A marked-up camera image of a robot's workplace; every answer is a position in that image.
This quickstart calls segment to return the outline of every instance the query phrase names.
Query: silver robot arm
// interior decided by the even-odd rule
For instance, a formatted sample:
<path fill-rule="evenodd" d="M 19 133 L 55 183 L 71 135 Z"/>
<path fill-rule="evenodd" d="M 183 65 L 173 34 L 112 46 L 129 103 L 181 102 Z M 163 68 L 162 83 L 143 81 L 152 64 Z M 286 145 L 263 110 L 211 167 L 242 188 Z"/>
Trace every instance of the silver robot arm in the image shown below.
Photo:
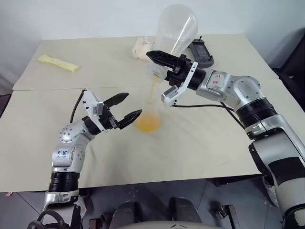
<path fill-rule="evenodd" d="M 259 82 L 251 76 L 196 68 L 197 63 L 185 55 L 178 58 L 162 51 L 147 55 L 154 63 L 173 70 L 165 78 L 172 86 L 162 94 L 166 105 L 175 104 L 189 88 L 234 109 L 246 134 L 254 140 L 249 151 L 257 168 L 274 180 L 283 227 L 305 227 L 305 147 L 266 99 Z"/>
<path fill-rule="evenodd" d="M 141 110 L 131 112 L 117 121 L 109 108 L 122 102 L 128 93 L 120 93 L 102 102 L 90 91 L 80 97 L 88 116 L 66 125 L 59 134 L 58 144 L 52 154 L 51 183 L 45 193 L 43 211 L 52 210 L 71 228 L 80 228 L 78 179 L 85 160 L 86 146 L 100 132 L 107 129 L 123 129 L 131 124 Z M 58 223 L 54 217 L 45 215 L 43 224 Z"/>

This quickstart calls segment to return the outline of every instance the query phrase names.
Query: white table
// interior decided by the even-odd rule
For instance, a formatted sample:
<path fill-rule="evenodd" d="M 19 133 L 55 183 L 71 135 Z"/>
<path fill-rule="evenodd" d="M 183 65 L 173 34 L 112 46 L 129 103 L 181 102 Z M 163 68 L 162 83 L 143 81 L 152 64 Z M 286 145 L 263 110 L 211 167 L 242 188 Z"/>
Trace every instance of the white table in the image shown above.
<path fill-rule="evenodd" d="M 168 88 L 166 82 L 161 91 Z M 112 108 L 123 115 L 141 108 L 140 87 L 90 89 L 100 99 L 129 92 Z M 280 80 L 262 89 L 305 142 L 305 115 Z M 51 154 L 60 129 L 69 122 L 80 89 L 15 91 L 0 119 L 0 192 L 46 190 Z M 187 91 L 180 104 L 210 104 Z M 163 125 L 143 133 L 131 125 L 99 134 L 89 143 L 79 187 L 257 174 L 243 129 L 222 108 L 164 108 Z M 85 116 L 82 104 L 74 120 Z"/>
<path fill-rule="evenodd" d="M 278 79 L 244 34 L 203 35 L 214 69 L 256 79 Z M 42 41 L 13 90 L 128 87 L 147 84 L 146 63 L 132 57 L 135 37 Z M 79 64 L 71 73 L 43 64 L 43 54 Z M 189 50 L 187 56 L 193 58 Z"/>

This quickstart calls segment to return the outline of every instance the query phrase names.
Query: black cable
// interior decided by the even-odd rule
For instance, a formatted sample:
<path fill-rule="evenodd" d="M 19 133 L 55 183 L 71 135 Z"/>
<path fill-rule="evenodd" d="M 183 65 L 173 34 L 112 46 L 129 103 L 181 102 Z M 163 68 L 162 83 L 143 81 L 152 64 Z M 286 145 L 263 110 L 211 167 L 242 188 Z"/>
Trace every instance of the black cable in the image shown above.
<path fill-rule="evenodd" d="M 52 216 L 54 219 L 56 219 L 58 223 L 59 229 L 66 229 L 66 224 L 63 218 L 58 214 L 56 211 L 53 210 L 45 210 L 43 211 L 37 218 L 37 221 L 41 221 L 45 215 Z"/>
<path fill-rule="evenodd" d="M 72 111 L 72 114 L 71 114 L 70 123 L 73 123 L 73 118 L 74 118 L 74 114 L 75 114 L 76 108 L 77 108 L 78 104 L 80 103 L 81 98 L 82 98 L 82 96 L 84 95 L 84 92 L 85 92 L 85 91 L 86 91 L 86 89 L 83 89 L 83 90 L 81 91 L 81 94 L 80 94 L 80 96 L 78 97 L 78 99 L 77 99 L 77 101 L 76 101 L 76 104 L 75 104 L 75 106 L 74 106 L 74 108 L 73 108 L 73 111 Z"/>
<path fill-rule="evenodd" d="M 214 106 L 214 107 L 220 107 L 220 108 L 225 108 L 224 106 L 221 106 L 221 105 L 215 105 L 215 104 L 203 104 L 203 105 L 188 105 L 188 106 L 185 106 L 185 105 L 172 105 L 173 107 L 181 107 L 181 108 L 192 108 L 192 107 L 207 107 L 207 106 Z"/>
<path fill-rule="evenodd" d="M 181 108 L 192 108 L 192 107 L 207 107 L 207 106 L 212 106 L 212 107 L 220 107 L 224 108 L 227 110 L 227 112 L 232 116 L 232 118 L 244 129 L 244 125 L 235 117 L 234 114 L 232 114 L 231 111 L 234 111 L 232 108 L 227 107 L 223 102 L 220 102 L 221 105 L 216 105 L 216 104 L 203 104 L 203 105 L 172 105 L 173 107 L 181 107 Z"/>
<path fill-rule="evenodd" d="M 39 221 L 32 221 L 31 223 L 29 223 L 27 229 L 32 229 L 32 228 L 35 228 L 35 229 L 47 229 L 41 222 Z"/>
<path fill-rule="evenodd" d="M 245 129 L 244 125 L 236 118 L 234 114 L 232 114 L 229 107 L 227 107 L 223 102 L 220 102 L 222 106 L 227 110 L 227 112 L 232 116 L 232 118 L 242 127 L 242 129 Z"/>

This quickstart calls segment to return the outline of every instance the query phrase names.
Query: remote controller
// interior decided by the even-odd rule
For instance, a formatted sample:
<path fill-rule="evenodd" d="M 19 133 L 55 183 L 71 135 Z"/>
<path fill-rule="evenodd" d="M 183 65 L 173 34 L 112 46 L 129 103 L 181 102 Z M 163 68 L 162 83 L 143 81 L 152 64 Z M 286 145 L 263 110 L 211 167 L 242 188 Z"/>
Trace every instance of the remote controller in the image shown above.
<path fill-rule="evenodd" d="M 189 45 L 189 48 L 191 49 L 195 61 L 198 62 L 198 68 L 208 68 L 214 64 L 213 56 L 210 55 L 204 45 L 204 41 L 201 40 L 201 36 L 199 39 L 194 39 Z"/>

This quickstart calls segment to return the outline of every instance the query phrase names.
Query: clear plastic cup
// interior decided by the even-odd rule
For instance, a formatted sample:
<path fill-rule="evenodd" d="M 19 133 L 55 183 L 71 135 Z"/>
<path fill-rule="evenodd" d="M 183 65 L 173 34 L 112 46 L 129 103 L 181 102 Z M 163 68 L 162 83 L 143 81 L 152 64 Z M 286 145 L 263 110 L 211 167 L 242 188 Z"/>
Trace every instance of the clear plastic cup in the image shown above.
<path fill-rule="evenodd" d="M 135 120 L 135 126 L 144 132 L 157 131 L 162 124 L 161 114 L 158 109 L 161 97 L 158 85 L 154 83 L 151 87 L 144 87 L 140 94 L 143 99 L 143 108 L 142 113 Z"/>
<path fill-rule="evenodd" d="M 198 20 L 194 12 L 184 5 L 172 5 L 161 13 L 154 50 L 180 56 L 198 33 Z M 168 68 L 150 63 L 148 68 L 161 81 Z"/>

